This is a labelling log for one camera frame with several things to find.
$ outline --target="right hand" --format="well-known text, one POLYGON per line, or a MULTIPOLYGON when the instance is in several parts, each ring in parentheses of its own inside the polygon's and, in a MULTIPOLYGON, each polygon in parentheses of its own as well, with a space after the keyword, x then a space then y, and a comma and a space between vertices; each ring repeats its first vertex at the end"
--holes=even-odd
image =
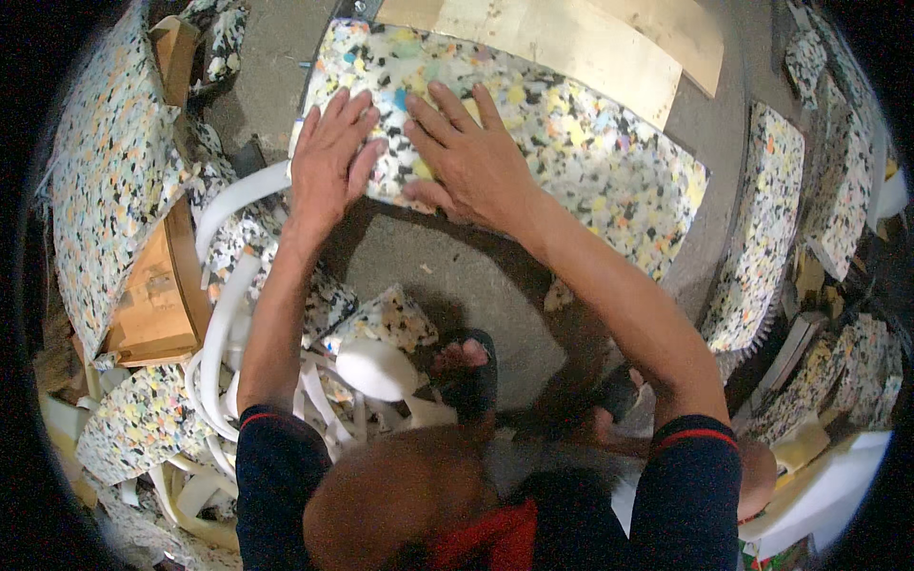
POLYGON ((440 206, 451 220, 470 220, 513 235, 525 206, 542 191, 505 129, 492 96, 482 84, 473 86, 480 127, 443 83, 430 82, 429 92, 441 112, 410 94, 407 110, 416 121, 407 121, 403 130, 438 182, 413 181, 403 194, 440 206))

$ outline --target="person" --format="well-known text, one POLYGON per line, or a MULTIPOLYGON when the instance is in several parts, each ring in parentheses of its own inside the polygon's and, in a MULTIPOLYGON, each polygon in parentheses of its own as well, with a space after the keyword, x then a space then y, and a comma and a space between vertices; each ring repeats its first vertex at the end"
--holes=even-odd
POLYGON ((595 311, 656 394, 650 459, 628 537, 584 470, 530 475, 499 497, 491 426, 420 428, 331 466, 292 415, 305 297, 334 225, 365 191, 387 142, 367 92, 307 114, 292 160, 291 214, 260 295, 238 389, 238 536, 248 568, 732 568, 740 456, 714 356, 653 280, 540 189, 492 97, 480 124, 443 84, 438 110, 409 95, 404 133, 435 175, 409 198, 510 236, 595 311))

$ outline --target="shirt sleeve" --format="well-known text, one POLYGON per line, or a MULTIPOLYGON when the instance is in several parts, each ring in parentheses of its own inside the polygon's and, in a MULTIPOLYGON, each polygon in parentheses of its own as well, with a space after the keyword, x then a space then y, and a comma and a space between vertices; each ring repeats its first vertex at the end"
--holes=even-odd
POLYGON ((647 565, 733 569, 742 473, 733 432, 702 415, 654 435, 632 511, 632 555, 647 565))
POLYGON ((302 514, 331 466, 323 440, 299 418, 263 405, 240 422, 236 531, 245 569, 316 569, 302 514))

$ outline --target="gray floor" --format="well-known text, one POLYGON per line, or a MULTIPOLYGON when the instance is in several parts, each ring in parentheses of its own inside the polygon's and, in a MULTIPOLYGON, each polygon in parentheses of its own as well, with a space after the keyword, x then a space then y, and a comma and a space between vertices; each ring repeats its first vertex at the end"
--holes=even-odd
MULTIPOLYGON (((772 13, 765 1, 699 3, 717 16, 725 41, 717 96, 708 99, 683 78, 666 133, 713 175, 662 283, 696 321, 706 310, 717 266, 727 253, 749 102, 763 100, 799 120, 799 105, 777 63, 782 41, 772 41, 772 22, 782 13, 772 13)), ((233 90, 212 104, 206 118, 228 153, 256 133, 272 163, 285 158, 288 131, 298 112, 304 85, 298 62, 312 57, 334 1, 248 4, 241 72, 233 90)), ((498 352, 501 409, 531 404, 551 409, 574 402, 599 378, 608 348, 600 325, 579 303, 544 315, 549 275, 523 250, 439 220, 364 203, 330 242, 325 257, 332 271, 362 300, 398 281, 442 330, 465 325, 488 331, 498 352)))

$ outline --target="hand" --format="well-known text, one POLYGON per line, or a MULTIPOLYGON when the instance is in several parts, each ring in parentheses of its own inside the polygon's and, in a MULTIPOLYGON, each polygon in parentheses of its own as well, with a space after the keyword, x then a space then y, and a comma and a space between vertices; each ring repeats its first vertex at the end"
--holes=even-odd
POLYGON ((473 86, 481 128, 443 83, 432 81, 429 92, 441 112, 410 94, 407 110, 418 125, 407 121, 403 130, 440 182, 413 181, 403 194, 440 206, 451 219, 469 219, 513 235, 524 206, 541 191, 492 96, 482 84, 473 86))
POLYGON ((288 228, 293 234, 304 233, 323 242, 349 205, 365 193, 368 177, 388 142, 366 143, 358 156, 356 150, 378 116, 370 92, 362 91, 350 100, 345 88, 330 100, 323 117, 316 106, 308 112, 292 159, 288 228))

